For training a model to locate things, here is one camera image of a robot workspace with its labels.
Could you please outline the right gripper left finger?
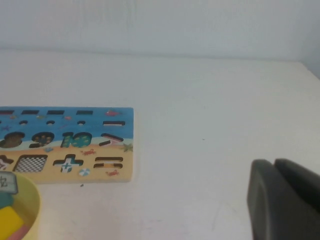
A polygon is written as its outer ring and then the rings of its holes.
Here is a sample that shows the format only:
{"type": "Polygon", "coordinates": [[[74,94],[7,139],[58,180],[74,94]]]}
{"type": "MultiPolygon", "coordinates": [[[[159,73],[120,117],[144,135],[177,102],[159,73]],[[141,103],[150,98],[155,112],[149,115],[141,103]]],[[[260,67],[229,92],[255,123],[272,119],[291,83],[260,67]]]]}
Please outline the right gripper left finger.
{"type": "Polygon", "coordinates": [[[253,239],[318,240],[320,213],[300,198],[274,163],[251,163],[247,206],[253,239]]]}

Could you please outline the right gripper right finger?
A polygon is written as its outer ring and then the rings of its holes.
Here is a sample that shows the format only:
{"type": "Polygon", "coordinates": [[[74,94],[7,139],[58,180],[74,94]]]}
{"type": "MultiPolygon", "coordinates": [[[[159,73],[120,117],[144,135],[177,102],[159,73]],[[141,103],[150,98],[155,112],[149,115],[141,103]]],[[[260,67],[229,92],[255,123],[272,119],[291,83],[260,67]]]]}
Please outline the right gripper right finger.
{"type": "Polygon", "coordinates": [[[320,212],[320,175],[289,159],[278,158],[275,168],[299,197],[320,212]]]}

